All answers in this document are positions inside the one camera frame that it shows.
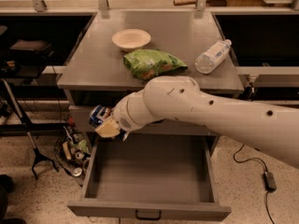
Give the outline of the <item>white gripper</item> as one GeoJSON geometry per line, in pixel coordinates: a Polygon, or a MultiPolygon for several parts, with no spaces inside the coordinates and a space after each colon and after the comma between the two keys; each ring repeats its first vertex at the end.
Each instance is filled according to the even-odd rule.
{"type": "Polygon", "coordinates": [[[129,136],[128,132],[136,129],[136,124],[129,115],[128,101],[129,97],[122,98],[113,108],[113,119],[105,119],[95,128],[101,137],[110,138],[119,135],[119,139],[125,141],[129,136]]]}

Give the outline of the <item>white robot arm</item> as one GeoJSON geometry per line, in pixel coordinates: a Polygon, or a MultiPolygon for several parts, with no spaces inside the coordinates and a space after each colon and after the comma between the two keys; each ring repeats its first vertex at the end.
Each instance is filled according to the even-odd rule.
{"type": "Polygon", "coordinates": [[[298,109],[210,95],[191,77],[156,77],[114,108],[99,105],[90,115],[90,123],[104,138],[124,138],[162,119],[205,126],[299,167],[298,109]]]}

